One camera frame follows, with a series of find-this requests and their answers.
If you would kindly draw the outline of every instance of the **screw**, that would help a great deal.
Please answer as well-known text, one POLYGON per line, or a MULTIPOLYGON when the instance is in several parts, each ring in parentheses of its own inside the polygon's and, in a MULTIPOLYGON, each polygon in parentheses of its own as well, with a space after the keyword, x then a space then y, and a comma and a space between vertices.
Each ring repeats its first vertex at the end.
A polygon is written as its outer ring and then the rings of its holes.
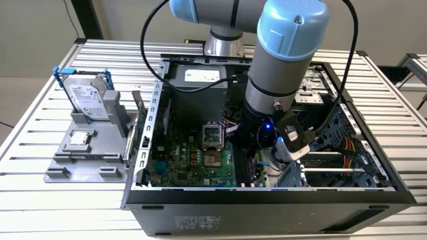
POLYGON ((303 23, 300 16, 296 16, 296 17, 295 17, 295 23, 296 23, 296 24, 301 24, 301 23, 303 23))

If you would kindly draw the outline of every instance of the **label on computer case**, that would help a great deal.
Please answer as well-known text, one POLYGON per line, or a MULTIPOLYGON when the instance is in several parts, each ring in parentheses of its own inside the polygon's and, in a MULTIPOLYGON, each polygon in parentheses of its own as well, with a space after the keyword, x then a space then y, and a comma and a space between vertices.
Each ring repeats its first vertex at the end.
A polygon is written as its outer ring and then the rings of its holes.
POLYGON ((185 82, 205 82, 213 83, 220 80, 220 71, 217 70, 199 70, 188 69, 185 70, 185 82))
POLYGON ((219 229, 221 216, 175 216, 177 229, 219 229))

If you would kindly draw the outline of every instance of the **slotted aluminum table surface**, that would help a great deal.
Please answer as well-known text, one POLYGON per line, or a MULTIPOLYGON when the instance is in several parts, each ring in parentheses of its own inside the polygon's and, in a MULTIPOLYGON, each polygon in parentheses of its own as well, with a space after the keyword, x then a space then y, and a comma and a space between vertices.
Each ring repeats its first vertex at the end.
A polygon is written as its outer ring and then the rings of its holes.
MULTIPOLYGON (((135 108, 131 91, 140 90, 148 106, 155 78, 139 48, 136 42, 88 40, 72 46, 60 67, 85 71, 108 68, 115 88, 121 92, 121 104, 135 108)), ((159 65, 160 53, 203 54, 201 44, 151 43, 145 49, 153 68, 159 65)), ((245 56, 252 54, 253 47, 248 46, 245 56)), ((319 50, 313 61, 329 62, 341 78, 347 57, 345 51, 319 50)), ((427 239, 426 120, 368 57, 354 56, 345 88, 418 206, 351 235, 323 235, 323 238, 427 239)), ((51 77, 0 147, 0 239, 144 239, 147 236, 132 213, 119 209, 124 183, 44 183, 51 157, 71 124, 71 108, 64 91, 51 77)), ((269 237, 303 238, 289 235, 255 238, 269 237)))

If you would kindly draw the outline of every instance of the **green circuit board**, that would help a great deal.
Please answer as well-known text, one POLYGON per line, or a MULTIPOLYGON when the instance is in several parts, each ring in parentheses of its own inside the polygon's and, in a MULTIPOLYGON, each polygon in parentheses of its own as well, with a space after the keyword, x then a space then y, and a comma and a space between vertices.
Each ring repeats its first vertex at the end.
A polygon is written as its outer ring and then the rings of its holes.
MULTIPOLYGON (((256 161, 261 161, 261 154, 257 152, 256 153, 256 156, 255 156, 255 160, 253 160, 255 162, 256 161)), ((264 172, 264 167, 261 167, 260 166, 260 168, 259 168, 259 171, 256 171, 256 173, 255 173, 255 175, 256 175, 256 179, 253 180, 253 186, 255 187, 259 187, 259 188, 261 188, 261 187, 265 187, 267 185, 265 185, 265 176, 267 176, 267 173, 264 172)))
POLYGON ((236 187, 232 144, 203 151, 200 130, 173 131, 169 154, 153 161, 153 187, 236 187))

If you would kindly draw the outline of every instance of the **white wall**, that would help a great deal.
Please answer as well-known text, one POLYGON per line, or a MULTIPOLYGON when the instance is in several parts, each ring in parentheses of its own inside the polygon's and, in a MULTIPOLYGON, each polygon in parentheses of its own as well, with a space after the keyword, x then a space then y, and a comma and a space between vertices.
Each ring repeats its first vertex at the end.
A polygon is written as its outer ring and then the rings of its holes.
MULTIPOLYGON (((352 36, 348 10, 340 0, 324 1, 331 9, 331 21, 321 48, 347 50, 352 36)), ((69 0, 67 2, 83 35, 69 0)), ((93 0, 105 39, 137 41, 157 2, 93 0)), ((427 53, 427 0, 352 0, 352 3, 360 21, 358 49, 366 50, 379 65, 395 65, 404 53, 427 53)), ((165 6, 149 26, 147 39, 183 42, 184 39, 204 40, 208 34, 208 26, 176 19, 165 6)), ((0 77, 47 77, 75 39, 61 0, 0 0, 0 77)), ((244 35, 247 44, 253 44, 255 39, 253 34, 244 35)))
MULTIPOLYGON (((71 17, 84 36, 75 9, 71 17)), ((48 77, 76 39, 63 0, 0 0, 0 77, 48 77)))
MULTIPOLYGON (((350 12, 340 0, 324 1, 331 21, 321 48, 348 50, 354 26, 350 12)), ((143 23, 159 0, 93 0, 93 3, 96 12, 108 13, 100 24, 109 38, 137 41, 143 23)), ((360 24, 356 49, 367 51, 376 64, 395 65, 406 53, 427 53, 427 0, 352 0, 352 3, 360 24)), ((208 26, 173 18, 169 7, 164 6, 149 25, 147 39, 183 42, 184 39, 205 40, 208 34, 208 26)), ((255 35, 245 34, 244 42, 253 44, 255 35)))

